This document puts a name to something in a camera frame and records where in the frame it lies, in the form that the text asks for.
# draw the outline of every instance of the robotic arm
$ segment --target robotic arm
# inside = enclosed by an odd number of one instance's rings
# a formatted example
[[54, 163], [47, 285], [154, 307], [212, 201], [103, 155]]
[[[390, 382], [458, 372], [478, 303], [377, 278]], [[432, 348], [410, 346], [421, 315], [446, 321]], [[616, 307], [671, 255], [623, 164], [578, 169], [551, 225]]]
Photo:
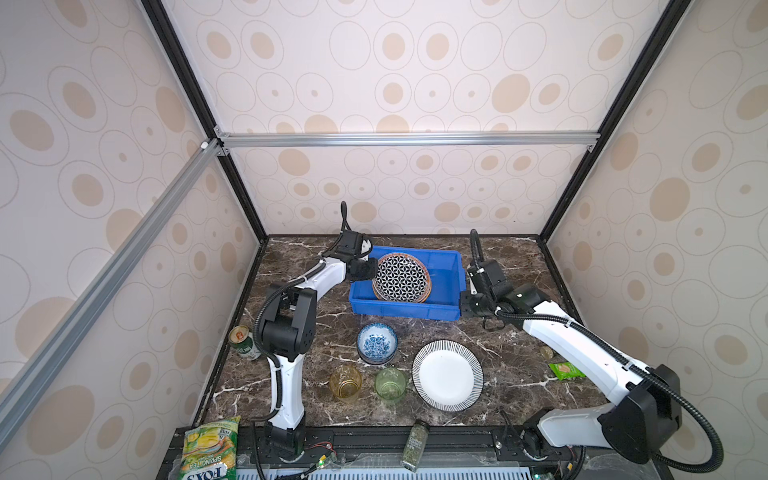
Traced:
[[[723, 446], [712, 425], [680, 396], [680, 379], [661, 365], [652, 369], [615, 349], [576, 322], [531, 284], [515, 288], [495, 260], [483, 257], [476, 230], [470, 235], [470, 290], [461, 296], [463, 316], [496, 317], [543, 341], [580, 369], [610, 403], [590, 409], [542, 409], [523, 425], [525, 451], [546, 458], [550, 446], [586, 445], [614, 449], [644, 464], [651, 458], [685, 472], [716, 470]], [[680, 428], [681, 407], [704, 429], [712, 444], [709, 460], [698, 465], [664, 457], [659, 448]]]
[[349, 228], [341, 203], [342, 228], [312, 269], [287, 283], [273, 283], [253, 324], [253, 343], [266, 355], [272, 376], [271, 413], [265, 433], [270, 446], [292, 461], [304, 450], [305, 416], [301, 399], [304, 354], [315, 338], [317, 300], [349, 279], [371, 280], [377, 262], [369, 258], [370, 239]]

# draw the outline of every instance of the can lid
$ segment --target can lid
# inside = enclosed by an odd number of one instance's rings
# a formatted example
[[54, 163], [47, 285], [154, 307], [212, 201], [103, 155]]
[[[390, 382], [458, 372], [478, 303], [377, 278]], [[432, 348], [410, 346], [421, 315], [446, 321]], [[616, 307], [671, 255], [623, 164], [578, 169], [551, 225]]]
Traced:
[[248, 338], [249, 329], [245, 325], [238, 325], [230, 331], [230, 342], [241, 343]]
[[422, 427], [427, 429], [427, 432], [429, 431], [429, 424], [427, 422], [424, 422], [423, 420], [416, 420], [413, 422], [413, 425], [421, 425]]

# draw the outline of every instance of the snack bag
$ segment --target snack bag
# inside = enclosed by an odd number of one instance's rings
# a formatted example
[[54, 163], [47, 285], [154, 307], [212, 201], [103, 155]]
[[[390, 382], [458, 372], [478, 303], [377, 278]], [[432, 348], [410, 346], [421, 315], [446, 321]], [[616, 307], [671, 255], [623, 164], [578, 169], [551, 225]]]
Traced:
[[552, 372], [554, 372], [554, 375], [558, 377], [558, 380], [572, 379], [577, 376], [586, 376], [571, 362], [550, 363], [549, 368], [552, 369]]
[[179, 480], [235, 480], [240, 417], [200, 425], [184, 434]]

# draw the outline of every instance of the blue and white bowl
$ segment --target blue and white bowl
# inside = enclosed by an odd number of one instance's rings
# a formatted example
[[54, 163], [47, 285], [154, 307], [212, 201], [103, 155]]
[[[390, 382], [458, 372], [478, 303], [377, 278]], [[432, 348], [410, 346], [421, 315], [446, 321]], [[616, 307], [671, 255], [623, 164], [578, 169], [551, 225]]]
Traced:
[[357, 334], [357, 353], [369, 365], [384, 365], [396, 351], [397, 335], [389, 325], [371, 323]]

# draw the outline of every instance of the glass cup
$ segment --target glass cup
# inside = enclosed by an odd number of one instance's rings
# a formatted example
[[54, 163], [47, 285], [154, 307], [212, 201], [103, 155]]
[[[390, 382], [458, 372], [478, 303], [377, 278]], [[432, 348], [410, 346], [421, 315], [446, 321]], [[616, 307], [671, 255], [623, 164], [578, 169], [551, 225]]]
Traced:
[[334, 397], [344, 403], [352, 403], [360, 394], [362, 375], [355, 367], [342, 365], [331, 373], [328, 386]]
[[376, 374], [376, 395], [387, 403], [397, 403], [406, 393], [408, 380], [401, 371], [391, 366]]

